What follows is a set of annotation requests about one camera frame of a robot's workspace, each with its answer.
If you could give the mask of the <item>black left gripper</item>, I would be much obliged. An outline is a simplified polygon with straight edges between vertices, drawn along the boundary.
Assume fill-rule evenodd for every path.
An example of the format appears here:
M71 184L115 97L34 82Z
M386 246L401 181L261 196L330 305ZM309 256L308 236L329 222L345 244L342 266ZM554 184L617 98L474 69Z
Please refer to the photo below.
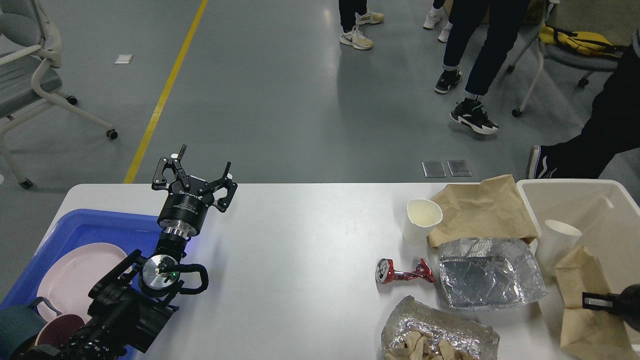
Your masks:
M158 216L158 225L166 229L171 222L182 221L189 226L189 235L197 236L205 222L209 207L224 214L238 189L230 174L231 165L227 161L222 176L217 180L204 182L188 175L181 164L187 145L182 145L178 153L158 160L151 180L153 191L167 191L169 196ZM165 171L170 170L174 180L169 182Z

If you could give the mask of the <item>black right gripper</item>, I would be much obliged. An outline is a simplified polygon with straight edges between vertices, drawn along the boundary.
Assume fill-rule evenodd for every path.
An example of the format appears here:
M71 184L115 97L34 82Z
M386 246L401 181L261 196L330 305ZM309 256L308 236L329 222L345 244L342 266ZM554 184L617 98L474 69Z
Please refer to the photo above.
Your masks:
M582 308L592 311L614 311L633 330L640 331L640 285L633 284L614 293L582 293Z

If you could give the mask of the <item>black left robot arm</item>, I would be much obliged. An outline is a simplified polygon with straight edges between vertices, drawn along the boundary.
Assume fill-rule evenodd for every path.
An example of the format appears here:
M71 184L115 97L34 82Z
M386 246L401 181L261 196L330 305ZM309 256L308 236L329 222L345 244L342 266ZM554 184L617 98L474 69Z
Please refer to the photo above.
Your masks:
M208 289L206 267L183 263L185 249L201 233L210 208L226 212L238 185L230 162L217 180L187 174L181 164L185 151L183 145L178 153L160 158L151 182L154 191L167 192L153 253L132 251L87 292L86 324L60 345L35 344L19 351L19 360L116 360L126 355L127 346L145 353L178 311L171 301Z

